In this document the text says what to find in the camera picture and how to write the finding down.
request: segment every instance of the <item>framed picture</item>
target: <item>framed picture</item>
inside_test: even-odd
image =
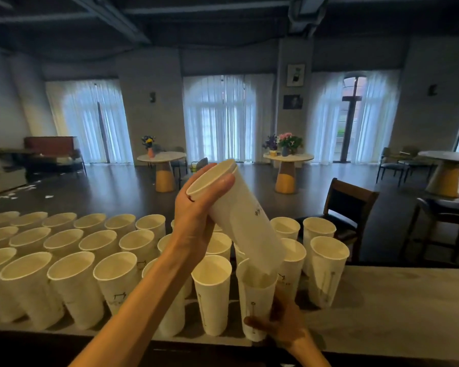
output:
[[[287,86],[304,85],[304,68],[305,64],[288,64],[287,65]]]
[[[302,97],[300,95],[284,95],[283,110],[301,110]]]

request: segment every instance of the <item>floor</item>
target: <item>floor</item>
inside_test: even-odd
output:
[[[331,164],[305,165],[297,169],[298,192],[282,195],[274,191],[277,169],[270,165],[240,164],[250,189],[255,193],[269,218],[277,216],[302,217],[320,214],[332,178],[367,189],[375,189],[380,196],[371,212],[366,227],[360,259],[368,263],[399,264],[398,252],[415,206],[417,197],[425,196],[426,171],[417,170],[406,184],[397,188],[397,177],[386,171],[384,179],[375,184],[377,166]],[[104,212],[108,216],[122,213],[138,218],[148,214],[162,214],[167,218],[167,231],[174,216],[177,191],[157,193],[155,171],[149,167],[132,165],[87,165],[84,174],[49,176],[37,183],[37,189],[18,191],[17,199],[0,199],[0,212],[17,210],[21,214],[47,211],[50,215],[76,212],[83,216]],[[420,217],[414,235],[425,228]],[[441,225],[437,236],[444,242],[453,242],[456,226]],[[411,243],[407,261],[412,262],[419,244]],[[431,247],[427,258],[448,261],[450,250]]]

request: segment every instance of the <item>wooden table base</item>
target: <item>wooden table base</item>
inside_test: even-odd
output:
[[[459,198],[459,162],[442,161],[430,179],[427,191],[443,197]]]
[[[157,162],[156,191],[160,193],[172,192],[175,187],[172,166],[170,162]]]
[[[294,162],[281,161],[275,191],[278,193],[291,194],[296,191],[296,169]]]

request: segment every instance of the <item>white round tabletop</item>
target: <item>white round tabletop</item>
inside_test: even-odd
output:
[[[274,161],[282,161],[282,162],[303,162],[303,161],[310,161],[314,159],[312,154],[302,153],[302,154],[290,154],[286,157],[282,155],[270,155],[268,153],[263,155],[264,158],[274,160]]]
[[[459,152],[422,151],[418,155],[435,160],[444,160],[459,163]]]
[[[155,154],[151,159],[147,154],[139,155],[136,159],[143,162],[170,162],[185,158],[187,155],[183,152],[160,152]]]

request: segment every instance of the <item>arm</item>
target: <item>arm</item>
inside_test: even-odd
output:
[[[184,185],[175,201],[177,226],[163,254],[126,302],[98,335],[75,358],[70,367],[138,365],[161,319],[185,280],[204,257],[214,230],[208,217],[213,203],[234,184],[227,175],[211,185],[200,200],[190,201],[185,191],[215,164],[197,172]]]
[[[293,300],[275,289],[270,320],[246,317],[246,325],[267,332],[298,360],[303,367],[330,367],[309,334],[304,317]]]

